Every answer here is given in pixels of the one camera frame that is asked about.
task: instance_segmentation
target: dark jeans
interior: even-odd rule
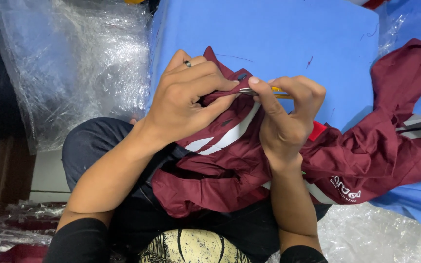
[[[133,125],[113,118],[95,118],[74,128],[63,146],[63,166],[73,190],[81,175],[131,131]],[[156,153],[128,197],[115,210],[111,242],[137,255],[160,233],[197,228],[213,231],[234,244],[253,262],[263,263],[279,249],[278,226],[269,199],[231,213],[206,211],[194,218],[172,218],[155,198],[150,178],[167,161],[179,160],[187,150],[171,144]],[[318,220],[330,205],[316,205]]]

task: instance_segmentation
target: fingernail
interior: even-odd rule
[[[249,78],[248,81],[251,82],[251,83],[253,83],[253,84],[259,83],[259,79],[256,78],[256,77],[251,77],[251,78]]]

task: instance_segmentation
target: white embroidered logo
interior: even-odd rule
[[[349,202],[356,202],[355,198],[359,198],[361,191],[358,193],[351,193],[350,189],[345,187],[344,183],[341,181],[339,176],[332,176],[331,179],[332,185],[337,189],[337,191],[341,194],[341,197]]]

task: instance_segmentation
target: dark button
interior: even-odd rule
[[[238,76],[238,80],[241,81],[242,79],[246,78],[246,73],[243,73]]]

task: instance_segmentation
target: sleeve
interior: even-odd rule
[[[293,246],[287,248],[280,256],[280,263],[328,263],[318,250],[308,246]]]
[[[108,229],[95,218],[81,218],[62,227],[51,240],[44,263],[107,263]]]

